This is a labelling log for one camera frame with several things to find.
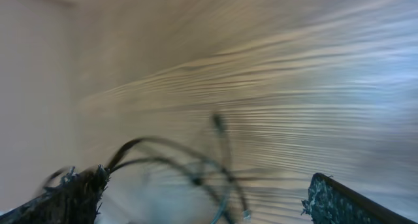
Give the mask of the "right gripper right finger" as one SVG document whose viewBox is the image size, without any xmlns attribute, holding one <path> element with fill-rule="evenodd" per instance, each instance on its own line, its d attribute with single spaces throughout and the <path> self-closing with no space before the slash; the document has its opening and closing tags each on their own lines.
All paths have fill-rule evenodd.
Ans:
<svg viewBox="0 0 418 224">
<path fill-rule="evenodd" d="M 417 224 L 322 173 L 312 176 L 302 206 L 314 224 Z"/>
</svg>

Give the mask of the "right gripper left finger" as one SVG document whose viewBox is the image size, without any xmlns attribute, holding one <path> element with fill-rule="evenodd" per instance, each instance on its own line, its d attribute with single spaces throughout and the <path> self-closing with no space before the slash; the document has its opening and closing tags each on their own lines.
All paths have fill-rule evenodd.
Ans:
<svg viewBox="0 0 418 224">
<path fill-rule="evenodd" d="M 110 179 L 102 165 L 75 173 L 61 168 L 42 184 L 35 197 L 1 215 L 1 224 L 94 224 Z"/>
</svg>

